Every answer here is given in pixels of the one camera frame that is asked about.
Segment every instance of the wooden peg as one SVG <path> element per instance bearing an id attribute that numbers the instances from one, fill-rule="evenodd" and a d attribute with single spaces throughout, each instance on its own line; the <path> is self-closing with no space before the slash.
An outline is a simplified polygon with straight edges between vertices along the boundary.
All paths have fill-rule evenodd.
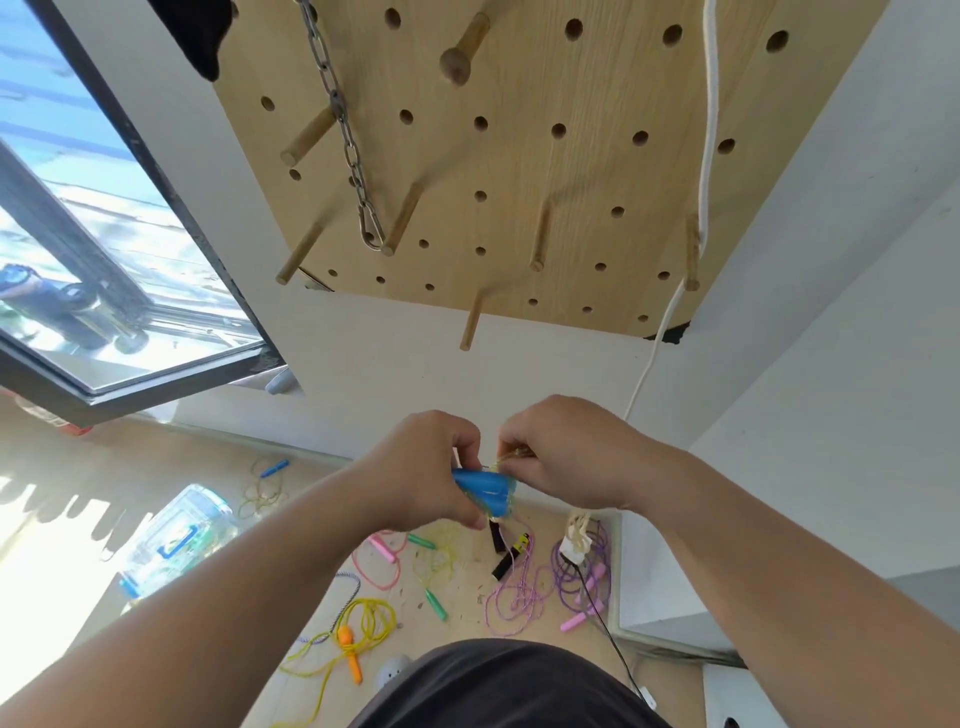
<path id="1" fill-rule="evenodd" d="M 543 203 L 540 210 L 540 224 L 537 226 L 537 242 L 534 243 L 534 252 L 530 256 L 530 270 L 539 273 L 543 270 L 543 264 L 546 261 L 546 235 L 550 232 L 550 213 L 552 210 L 550 201 Z"/>
<path id="2" fill-rule="evenodd" d="M 686 290 L 700 290 L 700 217 L 694 213 L 686 217 Z"/>
<path id="3" fill-rule="evenodd" d="M 403 234 L 407 231 L 410 218 L 414 216 L 414 210 L 417 209 L 417 203 L 420 201 L 420 195 L 422 194 L 423 185 L 419 182 L 414 182 L 407 190 L 407 196 L 403 198 L 403 205 L 400 206 L 400 214 L 396 217 L 396 222 L 380 249 L 380 252 L 386 257 L 392 257 L 396 253 L 396 246 L 403 239 Z"/>
<path id="4" fill-rule="evenodd" d="M 469 352 L 473 345 L 473 334 L 477 330 L 477 322 L 480 321 L 480 309 L 483 307 L 483 291 L 477 291 L 477 297 L 473 299 L 473 307 L 467 316 L 467 327 L 464 329 L 464 337 L 460 340 L 460 351 Z"/>
<path id="5" fill-rule="evenodd" d="M 454 85 L 464 85 L 470 78 L 470 62 L 490 30 L 490 19 L 476 14 L 464 31 L 460 42 L 440 56 L 440 72 Z"/>
<path id="6" fill-rule="evenodd" d="M 324 138 L 324 134 L 330 131 L 336 120 L 331 107 L 318 113 L 303 131 L 297 134 L 297 138 L 290 142 L 290 146 L 280 152 L 280 160 L 288 167 L 300 164 L 300 160 Z"/>
<path id="7" fill-rule="evenodd" d="M 303 263 L 303 259 L 307 257 L 310 249 L 313 248 L 313 244 L 317 242 L 317 238 L 320 237 L 320 233 L 323 231 L 324 226 L 321 225 L 319 220 L 315 220 L 313 225 L 310 226 L 310 230 L 303 236 L 299 245 L 290 253 L 290 257 L 287 258 L 287 262 L 283 264 L 280 272 L 276 274 L 277 283 L 286 285 L 290 282 L 290 278 L 297 272 L 300 264 Z"/>

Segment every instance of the white cable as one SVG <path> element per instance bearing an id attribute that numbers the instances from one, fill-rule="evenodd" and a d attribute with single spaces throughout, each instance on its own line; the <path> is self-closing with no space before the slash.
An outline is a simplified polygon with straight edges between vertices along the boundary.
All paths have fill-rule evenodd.
<path id="1" fill-rule="evenodd" d="M 700 250 L 699 257 L 704 256 L 704 250 L 707 249 L 707 236 L 709 233 L 709 207 L 710 207 L 710 172 L 713 168 L 713 150 L 717 142 L 717 126 L 720 116 L 720 51 L 717 48 L 717 9 L 716 0 L 705 0 L 704 2 L 704 58 L 707 64 L 707 134 L 704 139 L 704 156 L 700 163 L 700 186 L 697 189 L 697 219 L 700 225 Z M 680 302 L 686 288 L 686 276 L 680 279 L 680 285 L 677 286 L 676 293 L 667 304 L 663 311 L 663 318 L 660 320 L 660 326 L 657 329 L 657 336 L 654 337 L 654 347 L 650 350 L 650 358 L 647 365 L 643 368 L 639 381 L 636 383 L 634 393 L 627 404 L 627 411 L 623 414 L 624 420 L 630 419 L 630 413 L 634 411 L 636 397 L 640 394 L 640 387 L 646 381 L 647 375 L 654 367 L 657 360 L 657 349 L 666 328 L 670 325 L 670 319 L 673 318 L 673 312 Z"/>

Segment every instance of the green jump rope handle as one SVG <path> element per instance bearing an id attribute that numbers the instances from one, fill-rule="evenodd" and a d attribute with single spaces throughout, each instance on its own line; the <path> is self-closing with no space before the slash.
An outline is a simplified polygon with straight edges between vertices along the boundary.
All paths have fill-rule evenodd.
<path id="1" fill-rule="evenodd" d="M 440 618 L 440 621 L 446 621 L 446 609 L 444 609 L 437 598 L 433 596 L 433 592 L 426 588 L 423 590 L 426 592 L 426 600 L 430 602 L 430 606 L 433 607 L 433 611 L 437 613 L 437 617 Z"/>
<path id="2" fill-rule="evenodd" d="M 436 544 L 434 544 L 434 543 L 431 542 L 431 541 L 427 541 L 426 539 L 422 539 L 420 536 L 418 536 L 418 535 L 416 535 L 416 534 L 413 534 L 413 533 L 408 533 L 408 534 L 407 534 L 407 540 L 408 540 L 411 544 L 416 544 L 417 546 L 423 546 L 424 548 L 431 548 L 431 549 L 433 549 L 433 550 L 436 550 L 436 549 L 437 549 L 437 545 L 436 545 Z"/>

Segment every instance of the orange jump rope handle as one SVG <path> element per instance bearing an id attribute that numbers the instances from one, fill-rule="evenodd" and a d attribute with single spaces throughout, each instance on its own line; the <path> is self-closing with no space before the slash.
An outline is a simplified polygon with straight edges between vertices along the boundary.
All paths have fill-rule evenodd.
<path id="1" fill-rule="evenodd" d="M 360 661 L 357 660 L 356 653 L 352 649 L 348 649 L 353 646 L 353 630 L 350 629 L 348 624 L 341 624 L 337 628 L 337 642 L 340 643 L 340 646 L 344 649 L 344 652 L 347 653 L 347 662 L 350 665 L 350 674 L 353 675 L 353 682 L 357 685 L 363 682 L 363 672 L 360 671 Z"/>

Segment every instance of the floor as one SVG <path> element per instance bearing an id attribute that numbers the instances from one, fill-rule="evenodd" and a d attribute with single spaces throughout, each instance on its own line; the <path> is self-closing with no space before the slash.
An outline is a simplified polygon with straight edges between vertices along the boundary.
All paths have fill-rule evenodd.
<path id="1" fill-rule="evenodd" d="M 121 614 L 126 598 L 116 584 L 110 556 L 150 514 L 190 483 L 212 488 L 236 507 L 252 482 L 254 464 L 261 459 L 269 464 L 284 456 L 130 420 L 69 438 L 0 398 L 0 593 L 15 595 L 0 603 L 0 643 L 4 645 L 0 703 L 72 645 Z M 294 493 L 330 469 L 330 464 L 294 458 L 284 471 L 283 488 Z M 563 530 L 564 515 L 525 505 L 516 508 L 516 515 L 535 537 L 534 563 L 548 564 L 547 554 Z M 360 656 L 366 676 L 361 686 L 354 686 L 347 669 L 337 666 L 317 725 L 348 725 L 375 692 L 377 672 L 390 658 L 402 654 L 417 658 L 440 644 L 490 635 L 482 602 L 494 587 L 491 570 L 498 557 L 489 532 L 473 533 L 452 523 L 438 523 L 420 534 L 455 554 L 452 576 L 430 582 L 449 613 L 448 620 L 441 622 L 424 599 L 417 572 L 425 573 L 420 560 L 426 563 L 426 557 L 422 549 L 408 545 L 400 554 L 396 586 L 385 593 L 365 584 L 361 592 L 389 600 L 396 610 L 397 630 Z M 394 546 L 396 539 L 387 537 Z M 372 546 L 361 546 L 357 556 L 370 577 L 388 582 L 393 576 Z M 355 571 L 350 562 L 345 568 Z M 37 579 L 38 573 L 44 578 Z M 540 581 L 542 587 L 548 584 Z M 350 596 L 350 587 L 347 579 L 335 580 L 302 634 L 328 629 Z M 502 603 L 506 606 L 508 601 L 504 596 Z M 569 616 L 551 595 L 542 616 L 519 636 L 565 647 L 625 681 L 624 667 L 605 635 L 589 624 L 567 634 L 559 631 Z M 359 614 L 351 622 L 355 629 L 358 619 Z M 493 626 L 502 630 L 519 624 L 494 622 Z M 334 644 L 323 644 L 305 664 L 318 667 L 336 654 Z M 626 657 L 633 665 L 634 656 L 626 652 Z M 657 699 L 658 712 L 674 728 L 704 728 L 698 667 L 642 661 L 635 676 Z M 320 678 L 275 674 L 245 728 L 306 720 L 319 687 Z"/>
<path id="2" fill-rule="evenodd" d="M 548 553 L 563 531 L 564 515 L 540 508 L 519 505 L 514 515 L 533 533 L 535 539 L 534 563 L 549 564 Z M 507 523 L 512 533 L 517 524 Z M 454 523 L 437 523 L 418 532 L 424 538 L 441 546 L 448 546 L 454 555 L 451 577 L 445 570 L 430 581 L 430 589 L 448 612 L 448 619 L 440 621 L 424 598 L 418 575 L 425 576 L 429 568 L 420 564 L 429 557 L 429 552 L 409 544 L 400 553 L 400 577 L 388 592 L 380 592 L 364 583 L 361 596 L 386 598 L 396 610 L 397 630 L 383 643 L 359 657 L 364 673 L 360 686 L 352 683 L 347 666 L 334 668 L 326 688 L 318 724 L 328 728 L 346 726 L 366 705 L 377 690 L 377 672 L 385 662 L 399 655 L 416 659 L 433 647 L 457 640 L 488 637 L 493 631 L 485 623 L 486 597 L 495 587 L 491 571 L 500 557 L 492 548 L 488 532 L 474 533 Z M 385 541 L 398 547 L 398 536 L 387 536 Z M 381 584 L 389 583 L 394 568 L 369 544 L 357 552 L 361 568 Z M 445 557 L 435 557 L 441 563 Z M 356 572 L 347 561 L 345 570 Z M 540 573 L 539 585 L 548 589 L 550 572 Z M 352 583 L 347 579 L 335 580 L 330 592 L 317 613 L 303 630 L 304 637 L 311 637 L 329 628 L 337 613 L 349 597 Z M 501 596 L 501 605 L 507 611 L 510 594 Z M 519 639 L 564 647 L 591 660 L 621 682 L 627 682 L 625 669 L 620 663 L 607 636 L 590 624 L 582 624 L 567 632 L 560 632 L 560 624 L 571 617 L 556 595 L 544 601 L 542 615 L 529 621 L 517 635 Z M 504 622 L 492 619 L 491 627 L 498 633 L 516 630 L 523 619 Z M 355 632 L 359 632 L 359 614 L 351 620 Z M 314 648 L 316 655 L 303 658 L 302 668 L 319 667 L 338 653 L 336 645 L 325 643 Z M 658 713 L 674 728 L 703 728 L 705 724 L 703 678 L 699 667 L 675 665 L 659 661 L 641 660 L 625 650 L 628 664 L 635 669 L 639 685 L 646 686 L 658 703 Z M 299 678 L 277 673 L 261 693 L 244 728 L 268 728 L 275 723 L 300 724 L 306 721 L 317 701 L 321 678 Z"/>

